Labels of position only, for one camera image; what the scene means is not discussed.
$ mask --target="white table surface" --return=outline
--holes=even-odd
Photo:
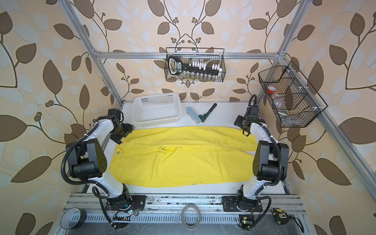
[[[156,127],[179,127],[179,126],[226,126],[237,128],[234,125],[235,119],[238,115],[243,116],[246,112],[248,102],[217,102],[217,106],[208,116],[204,123],[196,125],[192,119],[186,114],[186,108],[191,107],[197,115],[205,114],[214,102],[182,102],[182,116],[176,123],[168,123],[149,127],[135,126],[135,129],[146,129]],[[132,105],[133,103],[124,103],[122,112],[124,114],[124,123],[132,123]],[[115,146],[108,145],[105,149],[105,155],[113,154]],[[127,185],[130,193],[169,193],[169,194],[235,194],[242,184],[246,182],[235,183],[216,183],[204,185],[189,185],[180,187],[166,187],[166,188],[148,188],[135,185]],[[276,186],[270,186],[265,189],[263,194],[285,194],[282,183],[279,182]]]

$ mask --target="yellow cloth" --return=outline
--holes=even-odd
[[[134,130],[117,145],[110,165],[121,183],[144,187],[248,181],[253,135],[230,127],[187,126]]]

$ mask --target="dark floor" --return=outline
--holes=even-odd
[[[278,225],[272,215],[266,215],[252,231],[243,231],[235,224],[199,224],[197,228],[188,229],[177,224],[131,223],[125,228],[114,230],[108,223],[84,223],[80,228],[68,230],[66,235],[300,235],[293,220],[286,225]]]

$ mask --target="black wire basket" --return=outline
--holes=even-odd
[[[327,103],[312,86],[309,80],[303,85],[296,78],[296,66],[273,66],[259,72],[259,80],[270,106],[281,127],[306,127],[324,109]],[[310,89],[322,100],[317,104],[308,94]]]
[[[167,47],[165,76],[169,82],[223,82],[226,74],[221,48]]]

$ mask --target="wall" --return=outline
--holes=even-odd
[[[102,52],[165,52],[166,47],[277,52],[299,4],[296,0],[283,0],[279,4],[274,0],[111,0],[94,3],[72,0],[71,3],[92,44]],[[182,100],[200,98],[202,101],[248,100],[250,93],[258,94],[260,90],[257,80],[251,80],[252,77],[257,78],[257,73],[271,64],[268,60],[226,60],[223,83],[201,83],[186,79],[165,81],[163,60],[107,59],[103,62],[125,100],[173,91],[180,93]],[[124,68],[126,75],[117,64]]]
[[[53,230],[78,190],[60,176],[65,144],[118,106],[72,29],[56,1],[0,1],[2,234]]]
[[[314,0],[287,55],[373,169],[375,3]],[[376,204],[319,120],[302,129],[280,128],[269,103],[264,104],[260,109],[268,128],[290,147],[287,179],[301,196],[312,229],[318,235],[374,234]]]
[[[287,56],[310,77],[333,119],[374,172],[375,18],[376,2],[372,0],[331,0],[312,5]]]

